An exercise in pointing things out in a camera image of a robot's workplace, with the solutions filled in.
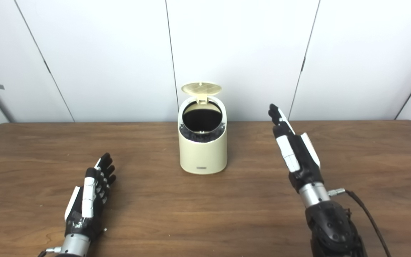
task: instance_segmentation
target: wooden table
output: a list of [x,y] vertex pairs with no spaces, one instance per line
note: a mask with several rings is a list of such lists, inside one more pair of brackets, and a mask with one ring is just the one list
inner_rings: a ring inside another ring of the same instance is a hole
[[[361,197],[393,257],[411,257],[411,122],[292,122],[307,132],[326,188]],[[309,257],[310,230],[270,122],[230,122],[225,171],[182,171],[176,123],[0,125],[0,257],[62,244],[64,210],[85,170],[106,151],[117,181],[108,231],[90,256]],[[364,212],[336,199],[370,257],[384,252]]]

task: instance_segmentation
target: cream trash can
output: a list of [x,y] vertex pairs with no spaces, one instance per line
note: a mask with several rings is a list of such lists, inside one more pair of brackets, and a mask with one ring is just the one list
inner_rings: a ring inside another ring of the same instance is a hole
[[192,96],[178,111],[180,165],[189,173],[213,174],[226,167],[226,109],[222,101],[212,96],[221,90],[209,82],[182,86],[182,91]]

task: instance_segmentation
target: open lid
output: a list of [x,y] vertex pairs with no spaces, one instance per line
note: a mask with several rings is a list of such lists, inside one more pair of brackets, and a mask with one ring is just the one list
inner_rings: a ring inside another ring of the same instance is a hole
[[207,96],[218,94],[222,87],[210,82],[194,82],[182,86],[182,91],[191,95],[197,96],[196,102],[198,104],[207,104]]

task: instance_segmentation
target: cable connector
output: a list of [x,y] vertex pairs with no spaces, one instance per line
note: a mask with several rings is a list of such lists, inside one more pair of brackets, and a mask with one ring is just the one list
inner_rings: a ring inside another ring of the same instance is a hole
[[330,197],[333,197],[333,196],[336,196],[336,195],[339,195],[339,194],[343,194],[343,193],[345,193],[344,188],[338,188],[338,189],[333,189],[333,190],[328,191],[328,195]]
[[47,253],[59,253],[61,252],[61,247],[50,247],[45,249],[45,252]]

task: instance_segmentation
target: robotic arm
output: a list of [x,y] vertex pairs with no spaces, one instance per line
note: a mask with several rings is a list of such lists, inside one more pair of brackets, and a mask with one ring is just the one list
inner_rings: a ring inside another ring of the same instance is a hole
[[75,187],[66,212],[66,231],[61,247],[52,247],[42,251],[39,257],[47,253],[59,253],[57,257],[85,257],[88,247],[103,232],[101,221],[104,204],[116,176],[112,175],[115,167],[112,158],[105,153],[94,168],[88,168],[83,186]]
[[312,231],[314,257],[367,257],[364,243],[350,219],[351,213],[331,196],[345,189],[326,191],[320,160],[306,133],[296,135],[283,112],[271,104],[269,116],[277,144],[290,171],[288,177],[305,205],[305,217]]

